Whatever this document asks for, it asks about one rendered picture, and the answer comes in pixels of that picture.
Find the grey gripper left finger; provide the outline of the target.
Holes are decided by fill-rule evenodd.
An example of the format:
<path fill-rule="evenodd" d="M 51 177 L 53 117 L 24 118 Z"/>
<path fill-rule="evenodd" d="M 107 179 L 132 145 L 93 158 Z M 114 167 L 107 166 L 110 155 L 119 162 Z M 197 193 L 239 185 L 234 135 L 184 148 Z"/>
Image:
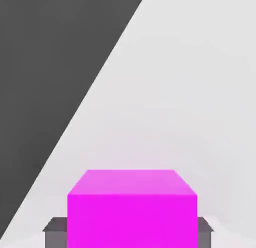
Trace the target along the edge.
<path fill-rule="evenodd" d="M 67 217 L 53 217 L 43 232 L 45 248 L 67 248 Z"/>

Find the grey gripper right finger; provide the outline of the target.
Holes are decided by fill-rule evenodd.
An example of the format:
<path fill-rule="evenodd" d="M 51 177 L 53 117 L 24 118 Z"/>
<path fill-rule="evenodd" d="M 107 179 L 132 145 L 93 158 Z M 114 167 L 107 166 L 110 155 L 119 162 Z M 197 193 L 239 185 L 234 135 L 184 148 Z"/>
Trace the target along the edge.
<path fill-rule="evenodd" d="M 204 217 L 197 218 L 197 248 L 212 248 L 212 232 L 214 230 Z"/>

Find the small magenta cube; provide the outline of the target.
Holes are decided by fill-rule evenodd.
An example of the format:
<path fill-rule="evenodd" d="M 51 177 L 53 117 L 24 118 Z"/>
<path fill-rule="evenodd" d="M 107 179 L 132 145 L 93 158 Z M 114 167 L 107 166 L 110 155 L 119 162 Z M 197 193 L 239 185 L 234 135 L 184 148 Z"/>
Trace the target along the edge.
<path fill-rule="evenodd" d="M 67 195 L 67 248 L 197 248 L 197 220 L 173 170 L 88 170 Z"/>

